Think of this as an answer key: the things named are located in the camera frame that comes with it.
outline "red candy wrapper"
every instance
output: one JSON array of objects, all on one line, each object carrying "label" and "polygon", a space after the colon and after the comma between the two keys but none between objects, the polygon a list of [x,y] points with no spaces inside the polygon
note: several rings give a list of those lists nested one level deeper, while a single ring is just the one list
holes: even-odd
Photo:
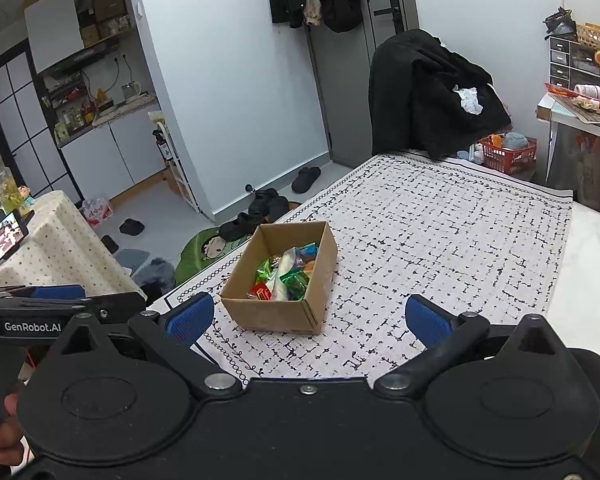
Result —
[{"label": "red candy wrapper", "polygon": [[256,296],[259,300],[269,301],[271,299],[271,291],[264,283],[256,283],[251,287],[250,293]]}]

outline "kitchen cabinet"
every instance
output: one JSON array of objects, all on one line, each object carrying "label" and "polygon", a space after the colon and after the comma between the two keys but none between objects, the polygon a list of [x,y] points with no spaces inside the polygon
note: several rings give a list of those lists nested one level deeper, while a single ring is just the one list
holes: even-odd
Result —
[{"label": "kitchen cabinet", "polygon": [[24,17],[38,73],[84,49],[74,0],[40,0]]},{"label": "kitchen cabinet", "polygon": [[134,184],[108,124],[72,140],[62,154],[85,199],[110,199]]},{"label": "kitchen cabinet", "polygon": [[154,103],[109,123],[113,138],[135,184],[165,168],[160,149],[152,135],[156,126],[149,119],[149,112],[158,110],[160,105]]}]

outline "black shoe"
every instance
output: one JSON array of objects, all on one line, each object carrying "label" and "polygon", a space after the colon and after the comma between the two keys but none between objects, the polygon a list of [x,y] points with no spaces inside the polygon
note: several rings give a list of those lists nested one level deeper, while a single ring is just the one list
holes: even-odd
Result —
[{"label": "black shoe", "polygon": [[278,221],[289,212],[289,200],[285,196],[277,196],[269,203],[269,222]]},{"label": "black shoe", "polygon": [[240,213],[232,222],[222,224],[218,234],[225,242],[235,242],[245,236],[253,235],[260,224],[264,224],[263,216]]},{"label": "black shoe", "polygon": [[100,240],[111,254],[115,253],[120,246],[113,241],[109,235],[104,235]]},{"label": "black shoe", "polygon": [[132,218],[127,218],[120,226],[120,232],[124,235],[138,236],[142,231],[144,231],[144,224]]},{"label": "black shoe", "polygon": [[249,206],[250,215],[266,216],[269,214],[269,202],[278,196],[278,192],[271,189],[259,189],[256,191],[256,197]]},{"label": "black shoe", "polygon": [[302,194],[309,191],[314,182],[318,179],[322,171],[317,166],[314,168],[302,168],[298,176],[291,185],[295,193]]}]

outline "human hand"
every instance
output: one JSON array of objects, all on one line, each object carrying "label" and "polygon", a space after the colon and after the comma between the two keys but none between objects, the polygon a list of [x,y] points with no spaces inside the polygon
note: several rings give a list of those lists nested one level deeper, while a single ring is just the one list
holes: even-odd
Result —
[{"label": "human hand", "polygon": [[18,394],[7,395],[4,398],[4,407],[10,417],[0,424],[0,464],[20,465],[24,456],[24,446],[21,443],[22,431],[16,419],[16,406]]}]

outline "phone screen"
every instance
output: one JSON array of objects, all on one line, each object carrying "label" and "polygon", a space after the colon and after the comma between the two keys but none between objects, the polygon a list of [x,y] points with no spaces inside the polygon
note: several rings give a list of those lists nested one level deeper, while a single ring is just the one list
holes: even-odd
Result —
[{"label": "phone screen", "polygon": [[24,238],[24,233],[16,220],[14,213],[8,214],[0,222],[0,260],[10,249]]}]

